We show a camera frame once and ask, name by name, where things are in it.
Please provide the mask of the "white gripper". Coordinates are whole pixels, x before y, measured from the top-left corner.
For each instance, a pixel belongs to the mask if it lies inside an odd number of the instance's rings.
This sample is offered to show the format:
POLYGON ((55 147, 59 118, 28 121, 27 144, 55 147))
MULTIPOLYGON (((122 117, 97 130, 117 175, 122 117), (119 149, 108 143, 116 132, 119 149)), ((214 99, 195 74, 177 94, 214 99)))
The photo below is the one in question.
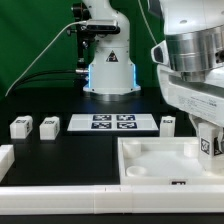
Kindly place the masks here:
POLYGON ((208 71, 204 82, 185 82, 163 65, 157 66, 157 75, 166 103, 189 114, 196 136, 202 119, 224 127, 224 68, 208 71))

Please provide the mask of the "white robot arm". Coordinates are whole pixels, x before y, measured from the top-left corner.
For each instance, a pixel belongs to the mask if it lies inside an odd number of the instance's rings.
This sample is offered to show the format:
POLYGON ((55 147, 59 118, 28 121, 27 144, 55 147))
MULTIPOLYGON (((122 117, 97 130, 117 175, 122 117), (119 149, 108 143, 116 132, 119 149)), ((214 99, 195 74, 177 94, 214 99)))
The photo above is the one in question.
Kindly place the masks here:
MULTIPOLYGON (((138 92, 129 57, 129 20, 109 0, 82 0, 83 43, 96 42, 94 59, 81 65, 84 92, 102 99, 138 92)), ((198 132, 224 136, 224 0, 147 0, 163 19, 164 40, 151 49, 165 101, 189 114, 198 132)))

